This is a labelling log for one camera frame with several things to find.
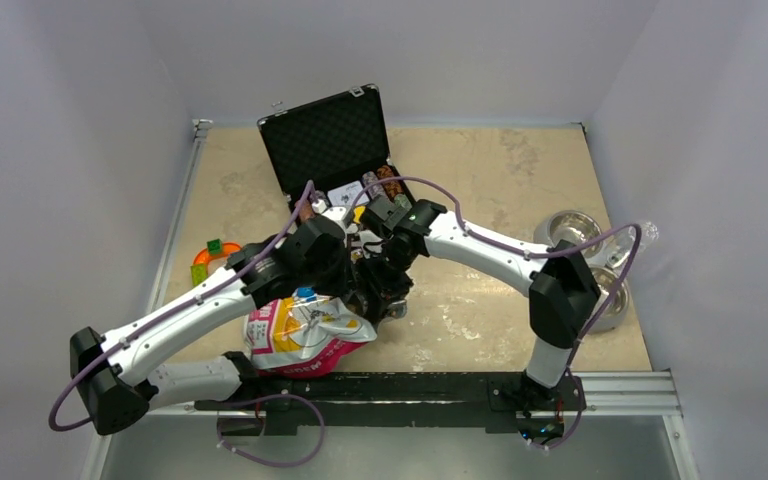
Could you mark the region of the pet food bag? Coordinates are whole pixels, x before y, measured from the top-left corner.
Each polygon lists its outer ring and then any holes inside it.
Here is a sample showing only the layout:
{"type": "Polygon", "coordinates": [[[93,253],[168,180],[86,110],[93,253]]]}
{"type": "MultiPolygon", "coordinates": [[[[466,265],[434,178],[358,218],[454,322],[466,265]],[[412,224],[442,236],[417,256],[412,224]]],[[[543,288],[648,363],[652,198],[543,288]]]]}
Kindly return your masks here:
{"type": "Polygon", "coordinates": [[[341,299],[301,288],[249,314],[243,339],[254,367],[294,379],[331,373],[340,360],[375,341],[371,322],[341,299]]]}

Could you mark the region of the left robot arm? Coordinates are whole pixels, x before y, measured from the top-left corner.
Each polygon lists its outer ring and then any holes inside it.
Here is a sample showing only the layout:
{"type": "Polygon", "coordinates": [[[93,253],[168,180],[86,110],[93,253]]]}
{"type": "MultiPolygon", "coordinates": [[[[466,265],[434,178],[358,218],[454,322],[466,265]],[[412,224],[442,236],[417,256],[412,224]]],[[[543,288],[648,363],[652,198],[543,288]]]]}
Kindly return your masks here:
{"type": "Polygon", "coordinates": [[[263,373],[318,376],[372,341],[371,321],[350,304],[346,237],[353,213],[330,207],[260,243],[232,253],[190,291],[130,324],[69,341],[70,388],[101,435],[120,432],[147,412],[189,401],[226,401],[244,409],[263,373]],[[238,318],[242,352],[203,363],[172,362],[186,346],[238,318]]]}

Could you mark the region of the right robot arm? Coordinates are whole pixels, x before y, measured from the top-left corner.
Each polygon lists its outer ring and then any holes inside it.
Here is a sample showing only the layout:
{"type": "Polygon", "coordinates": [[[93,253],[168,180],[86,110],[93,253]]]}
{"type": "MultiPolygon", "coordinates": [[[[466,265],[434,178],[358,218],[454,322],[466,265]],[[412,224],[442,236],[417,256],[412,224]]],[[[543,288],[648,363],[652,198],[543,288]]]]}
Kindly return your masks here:
{"type": "Polygon", "coordinates": [[[383,198],[370,202],[361,225],[381,239],[387,267],[406,271],[419,256],[452,261],[489,275],[529,301],[536,340],[521,392],[544,407],[561,391],[572,351],[600,297],[580,251],[520,241],[464,221],[428,200],[406,209],[383,198]]]}

